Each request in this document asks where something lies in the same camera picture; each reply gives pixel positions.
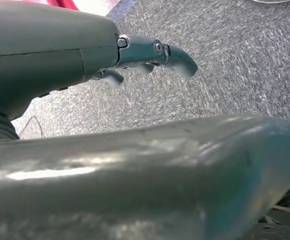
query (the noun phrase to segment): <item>robotic hand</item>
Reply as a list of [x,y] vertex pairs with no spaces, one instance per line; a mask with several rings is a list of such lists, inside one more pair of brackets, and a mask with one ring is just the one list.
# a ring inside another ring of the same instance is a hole
[[157,39],[120,34],[111,20],[60,7],[0,1],[0,115],[22,116],[36,97],[89,80],[121,84],[115,69],[154,66],[192,77],[186,52]]

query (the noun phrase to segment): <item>robotic finger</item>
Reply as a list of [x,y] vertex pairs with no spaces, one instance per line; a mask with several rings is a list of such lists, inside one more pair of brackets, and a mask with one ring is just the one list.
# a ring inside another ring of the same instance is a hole
[[[198,70],[195,61],[185,51],[157,39],[122,34],[117,40],[117,46],[117,62],[108,69],[131,68],[142,74],[150,74],[156,66],[175,71],[184,78],[193,77]],[[96,75],[102,75],[103,70],[100,72]]]

